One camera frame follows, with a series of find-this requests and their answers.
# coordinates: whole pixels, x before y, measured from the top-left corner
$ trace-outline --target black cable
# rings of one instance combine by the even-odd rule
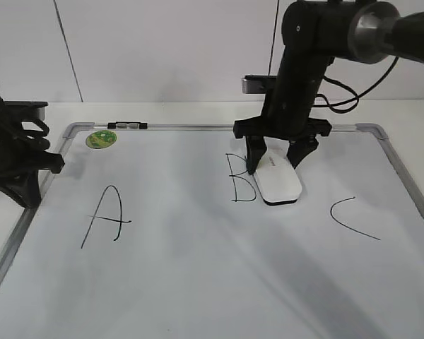
[[[278,25],[278,14],[280,12],[280,0],[276,2],[276,15],[275,25],[273,27],[273,36],[271,38],[271,50],[270,50],[270,61],[269,61],[269,76],[271,72],[271,62],[273,61],[273,50],[275,49],[275,37],[276,37],[276,26]]]
[[[332,85],[338,86],[340,88],[343,88],[344,90],[347,90],[348,92],[350,92],[353,95],[354,100],[355,100],[355,103],[351,107],[341,109],[341,108],[333,107],[333,105],[330,104],[330,101],[328,101],[328,98],[325,95],[323,95],[323,94],[316,95],[316,97],[321,97],[322,99],[325,100],[326,106],[332,112],[337,113],[337,114],[345,114],[345,113],[349,113],[350,111],[353,111],[358,106],[358,104],[360,103],[360,98],[358,97],[357,92],[354,91],[354,89],[352,87],[343,84],[341,81],[331,79],[331,78],[327,78],[326,76],[324,76],[324,81],[326,81],[327,83],[330,83]]]
[[[394,67],[397,65],[397,62],[399,61],[399,57],[395,57],[391,66],[387,69],[387,71],[383,74],[383,76],[374,83],[374,85],[370,86],[367,90],[365,90],[364,92],[362,92],[359,95],[356,95],[355,97],[353,97],[352,99],[349,100],[345,100],[342,102],[336,102],[334,104],[330,104],[328,99],[326,98],[325,95],[323,94],[318,94],[317,97],[321,97],[322,99],[325,100],[326,104],[322,104],[322,105],[314,105],[314,108],[332,108],[332,107],[340,107],[340,106],[344,106],[347,104],[350,104],[351,102],[354,101],[358,101],[359,99],[361,99],[362,97],[365,97],[368,93],[372,92],[378,85],[380,85],[380,83],[382,83],[384,81],[384,79],[387,78],[387,76],[392,72],[392,70],[394,69]]]

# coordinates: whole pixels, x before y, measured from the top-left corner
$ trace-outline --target black robotic arm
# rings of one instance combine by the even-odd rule
[[[248,76],[251,93],[266,93],[259,117],[236,121],[236,138],[246,138],[247,169],[253,174],[264,153],[264,137],[290,141],[293,167],[328,136],[326,120],[309,118],[325,71],[335,58],[375,64],[388,55],[424,63],[424,13],[401,18],[377,0],[298,0],[285,12],[285,50],[277,77]]]

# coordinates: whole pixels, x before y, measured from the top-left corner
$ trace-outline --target green round sticker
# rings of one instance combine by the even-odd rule
[[[110,147],[116,143],[117,135],[112,131],[98,131],[90,134],[86,139],[86,145],[89,148],[94,148],[95,150],[101,150],[103,148]]]

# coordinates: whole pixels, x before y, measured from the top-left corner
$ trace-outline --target whiteboard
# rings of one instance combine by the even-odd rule
[[[424,220],[371,133],[320,138],[273,207],[235,201],[255,186],[231,130],[91,132],[0,287],[0,339],[424,338]],[[352,197],[334,217],[379,240],[330,216]]]

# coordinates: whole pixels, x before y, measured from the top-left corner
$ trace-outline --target table surface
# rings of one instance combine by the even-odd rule
[[[45,122],[51,128],[54,150],[72,122],[144,121],[152,124],[232,124],[260,114],[262,102],[176,103],[51,103]],[[424,195],[424,100],[367,100],[351,113],[338,115],[327,109],[312,117],[332,124],[379,124]],[[0,194],[0,250],[22,208]]]

